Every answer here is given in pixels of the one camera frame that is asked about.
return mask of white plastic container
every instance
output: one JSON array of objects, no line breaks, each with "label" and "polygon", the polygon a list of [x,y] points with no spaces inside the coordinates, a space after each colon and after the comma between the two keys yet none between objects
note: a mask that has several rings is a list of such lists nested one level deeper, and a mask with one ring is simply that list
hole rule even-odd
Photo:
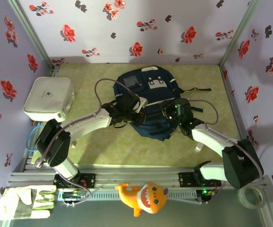
[{"label": "white plastic container", "polygon": [[74,87],[68,78],[39,77],[24,104],[24,112],[34,121],[64,121],[75,99]]}]

